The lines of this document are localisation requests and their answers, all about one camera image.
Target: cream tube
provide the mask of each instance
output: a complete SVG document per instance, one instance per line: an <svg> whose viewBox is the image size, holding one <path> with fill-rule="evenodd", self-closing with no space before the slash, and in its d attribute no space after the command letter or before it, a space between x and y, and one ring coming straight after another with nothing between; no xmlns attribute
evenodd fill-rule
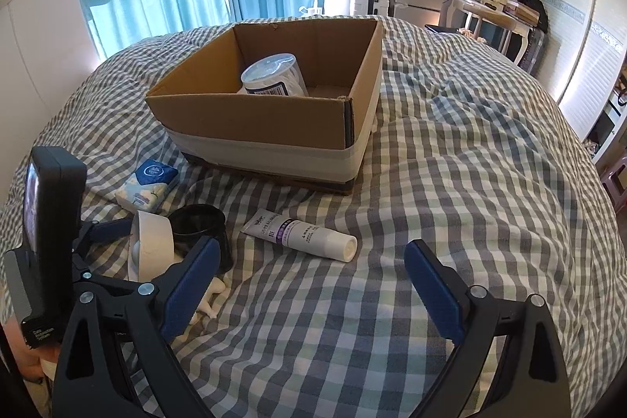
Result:
<svg viewBox="0 0 627 418"><path fill-rule="evenodd" d="M330 228L318 227L272 211L260 209L241 232L318 257L350 262L357 239Z"/></svg>

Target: barcode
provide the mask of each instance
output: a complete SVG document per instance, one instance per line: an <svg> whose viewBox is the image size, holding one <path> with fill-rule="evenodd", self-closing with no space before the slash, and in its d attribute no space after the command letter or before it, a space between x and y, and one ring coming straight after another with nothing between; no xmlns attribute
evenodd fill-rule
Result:
<svg viewBox="0 0 627 418"><path fill-rule="evenodd" d="M283 82L277 82L277 84L269 85L268 87L260 87L259 89L246 88L250 94L273 94L274 96L289 96L287 94L287 88Z"/></svg>

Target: tissue packet logo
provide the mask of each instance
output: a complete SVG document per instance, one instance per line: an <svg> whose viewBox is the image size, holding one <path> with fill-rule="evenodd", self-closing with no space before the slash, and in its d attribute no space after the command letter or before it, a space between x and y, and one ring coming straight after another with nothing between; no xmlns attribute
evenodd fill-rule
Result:
<svg viewBox="0 0 627 418"><path fill-rule="evenodd" d="M147 159L135 171L140 185L153 185L155 183L170 184L177 177L179 171L165 163L154 159Z"/></svg>

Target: device screen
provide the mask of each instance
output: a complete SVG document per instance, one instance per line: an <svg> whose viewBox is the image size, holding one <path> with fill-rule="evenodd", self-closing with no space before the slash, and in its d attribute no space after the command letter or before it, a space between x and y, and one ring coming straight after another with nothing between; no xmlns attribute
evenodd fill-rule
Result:
<svg viewBox="0 0 627 418"><path fill-rule="evenodd" d="M28 244L37 253L37 200L39 195L39 176L32 162L28 164L26 188L24 190L24 229Z"/></svg>

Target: plaid blanket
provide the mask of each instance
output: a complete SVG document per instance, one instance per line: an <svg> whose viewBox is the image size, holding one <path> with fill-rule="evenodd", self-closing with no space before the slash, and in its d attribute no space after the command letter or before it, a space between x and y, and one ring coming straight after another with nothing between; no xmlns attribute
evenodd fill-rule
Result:
<svg viewBox="0 0 627 418"><path fill-rule="evenodd" d="M498 298L547 299L573 416L584 416L627 355L627 264L588 155L540 85L496 51L381 20L381 101L349 197L192 166L168 139L146 91L229 26L151 38L110 58L36 143L87 164L85 219L124 216L114 191L146 158L181 173L160 213L194 202L225 212L235 266L216 298L221 312L172 346L217 416L407 416L450 351L403 267L416 238ZM0 212L2 252L20 243L25 163ZM343 264L240 233L258 208L355 235L357 255ZM92 270L124 277L125 243L96 246ZM497 356L498 345L468 410ZM142 373L135 378L154 411Z"/></svg>

